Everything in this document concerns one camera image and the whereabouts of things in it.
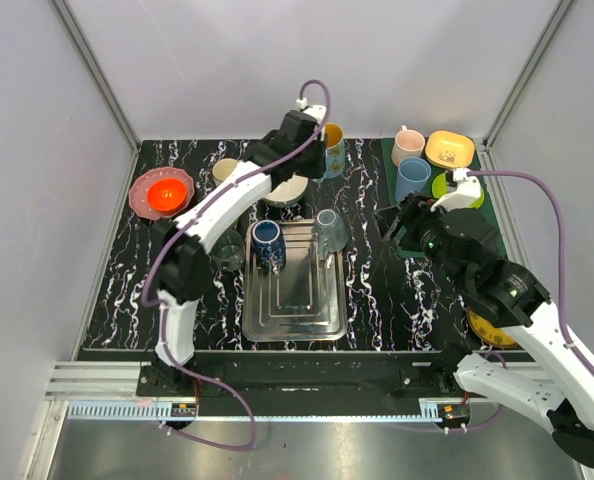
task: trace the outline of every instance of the metal tray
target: metal tray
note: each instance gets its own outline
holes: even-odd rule
[[[317,259],[313,220],[277,222],[286,241],[286,266],[257,267],[246,234],[243,332],[253,342],[336,340],[346,333],[346,292],[341,252]]]

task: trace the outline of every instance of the red bowl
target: red bowl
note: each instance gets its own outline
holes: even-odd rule
[[[186,185],[176,178],[163,178],[148,189],[146,199],[148,204],[161,213],[177,210],[186,201]]]

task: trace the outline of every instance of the gray mug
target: gray mug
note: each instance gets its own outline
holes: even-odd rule
[[[317,256],[321,259],[328,257],[329,253],[340,252],[348,243],[346,225],[333,209],[322,210],[315,219],[317,232]]]

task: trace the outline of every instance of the metal floor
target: metal floor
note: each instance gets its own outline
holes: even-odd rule
[[[476,405],[479,421],[492,412]],[[235,453],[168,437],[153,422],[67,420],[53,480],[254,479],[578,480],[579,466],[550,436],[505,411],[471,434],[405,432],[392,424],[259,425],[258,447]],[[198,422],[194,434],[245,442],[244,423]]]

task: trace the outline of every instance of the marble tabletop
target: marble tabletop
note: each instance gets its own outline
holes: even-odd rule
[[[450,343],[481,348],[469,332],[464,303],[427,260],[401,258],[383,242],[372,212],[389,205],[379,139],[346,140],[346,170],[322,184],[309,182],[303,199],[289,208],[253,205],[241,216],[244,235],[251,222],[270,218],[313,218],[335,208],[350,233],[344,250],[348,333],[336,341],[254,343],[242,335],[242,271],[214,269],[200,301],[195,326],[198,350],[440,350]],[[212,166],[241,158],[246,140],[145,141],[134,178],[156,167],[183,168],[195,180],[196,201],[215,184]],[[101,281],[79,359],[111,359],[117,352],[142,352],[157,340],[158,311],[139,304],[152,251],[151,224],[126,203]]]

